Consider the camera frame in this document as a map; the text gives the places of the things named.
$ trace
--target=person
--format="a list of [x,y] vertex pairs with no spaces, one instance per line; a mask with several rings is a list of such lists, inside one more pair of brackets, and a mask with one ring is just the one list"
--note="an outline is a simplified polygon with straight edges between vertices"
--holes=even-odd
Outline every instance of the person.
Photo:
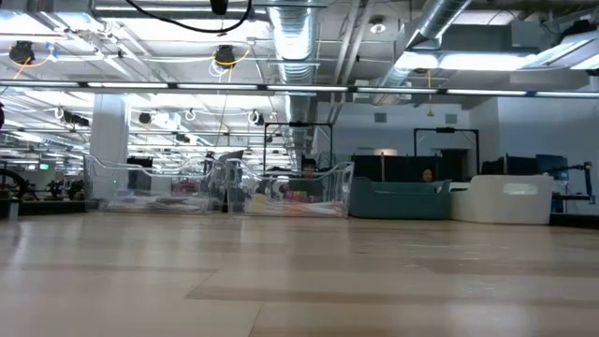
[[422,182],[432,183],[432,169],[427,168],[422,171]]
[[[311,158],[305,159],[302,163],[301,178],[313,179],[315,172],[316,161]],[[288,192],[305,192],[311,202],[322,201],[324,187],[320,180],[292,180],[282,187],[286,194]]]

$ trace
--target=computer monitor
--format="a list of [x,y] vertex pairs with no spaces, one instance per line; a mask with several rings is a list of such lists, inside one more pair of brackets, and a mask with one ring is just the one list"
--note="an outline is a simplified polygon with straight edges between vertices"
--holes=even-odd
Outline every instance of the computer monitor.
[[567,169],[555,170],[568,167],[568,159],[561,155],[537,154],[536,163],[540,174],[547,173],[557,181],[567,182],[569,174]]

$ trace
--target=wheel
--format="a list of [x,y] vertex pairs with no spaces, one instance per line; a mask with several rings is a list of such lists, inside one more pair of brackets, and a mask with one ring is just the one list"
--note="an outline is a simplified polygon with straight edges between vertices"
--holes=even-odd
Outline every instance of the wheel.
[[27,193],[27,182],[19,174],[0,168],[0,198],[21,199]]

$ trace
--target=black cable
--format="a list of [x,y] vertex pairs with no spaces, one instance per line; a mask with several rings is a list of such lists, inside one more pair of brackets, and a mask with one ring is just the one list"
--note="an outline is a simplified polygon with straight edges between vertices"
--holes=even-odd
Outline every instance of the black cable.
[[189,29],[191,31],[198,32],[198,33],[206,33],[206,34],[223,34],[223,33],[230,32],[230,31],[236,29],[237,27],[241,26],[241,24],[244,23],[245,20],[247,20],[247,18],[250,16],[250,13],[252,12],[252,0],[248,0],[247,1],[247,10],[245,10],[245,13],[243,13],[243,16],[241,17],[239,22],[233,24],[230,27],[223,28],[223,29],[202,29],[202,28],[192,27],[192,26],[180,23],[180,22],[176,22],[171,19],[167,19],[167,18],[163,18],[163,17],[159,17],[157,15],[154,15],[154,14],[146,11],[142,7],[136,5],[132,0],[125,0],[125,2],[129,5],[131,5],[131,7],[135,8],[141,14],[144,14],[151,18],[160,20],[161,22],[172,23],[172,24],[180,26],[181,28]]

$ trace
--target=ceiling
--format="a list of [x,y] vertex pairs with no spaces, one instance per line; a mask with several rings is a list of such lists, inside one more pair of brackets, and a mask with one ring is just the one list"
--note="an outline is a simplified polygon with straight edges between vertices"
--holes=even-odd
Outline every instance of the ceiling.
[[[120,4],[123,1],[104,1],[104,3]],[[316,73],[314,83],[332,84],[335,66],[342,48],[343,31],[348,27],[348,16],[357,1],[339,0],[318,11],[316,33],[316,55],[314,64]],[[517,1],[517,0],[474,0],[454,22],[454,24],[507,25],[513,21],[538,21],[550,12],[555,17],[572,12],[588,10],[596,6],[594,1]],[[420,15],[424,1],[377,1],[373,6],[372,16],[382,16],[386,30],[374,34],[366,29],[358,49],[358,60],[351,69],[349,81],[373,81],[384,76],[395,63],[394,43],[398,39],[400,27],[405,22]],[[190,82],[279,82],[279,66],[275,47],[272,41],[272,28],[268,22],[245,22],[240,28],[224,36],[208,35],[192,32],[170,23],[154,19],[111,19],[102,18],[103,24],[97,22],[76,22],[73,30],[81,25],[90,29],[92,34],[77,36],[64,32],[64,26],[49,27],[34,16],[0,15],[0,78],[21,80],[61,80],[61,81],[190,81]],[[202,28],[220,28],[229,26],[233,21],[221,20],[184,20],[186,24]],[[16,40],[34,41],[36,53],[34,64],[43,65],[27,67],[20,72],[7,54]],[[215,74],[212,66],[212,55],[219,45],[232,45],[238,62],[230,72],[222,76]],[[452,88],[521,88],[523,86],[539,86],[544,89],[578,89],[586,78],[584,71],[549,72],[545,71],[538,80],[537,72],[503,72],[503,71],[467,71],[434,69],[428,73],[412,73],[408,81],[415,87],[452,87]],[[66,129],[66,125],[56,118],[61,110],[68,110],[89,119],[93,123],[94,94],[92,93],[60,93],[52,91],[36,91],[30,89],[7,88],[2,93],[5,104],[7,125],[36,129]],[[230,146],[254,146],[261,151],[263,144],[260,137],[263,127],[248,122],[248,113],[256,110],[262,113],[267,121],[286,122],[285,97],[282,95],[173,95],[173,94],[136,94],[128,95],[127,100],[132,107],[132,125],[130,144],[176,144],[172,136],[136,135],[135,131],[161,130],[156,125],[142,125],[139,115],[142,112],[178,113],[181,114],[182,131],[206,131],[213,135],[194,139],[198,145],[217,146],[214,144],[218,133],[251,133],[250,137],[231,137],[227,140]],[[419,105],[429,102],[425,95],[414,96],[411,103]],[[468,106],[468,97],[439,96],[432,104],[454,104]],[[361,121],[355,109],[345,107],[347,118],[340,123],[348,126],[359,126]],[[68,143],[82,145],[86,148],[89,134],[84,132],[71,134],[48,133],[43,138],[64,140]],[[38,147],[34,141],[6,136],[5,147],[31,145]],[[284,139],[275,138],[273,147],[283,147]],[[131,154],[160,156],[156,151],[134,151]],[[39,153],[23,151],[4,152],[3,157],[39,156]],[[170,156],[169,160],[181,162],[185,155]],[[287,159],[281,154],[274,155],[271,163],[278,165]]]

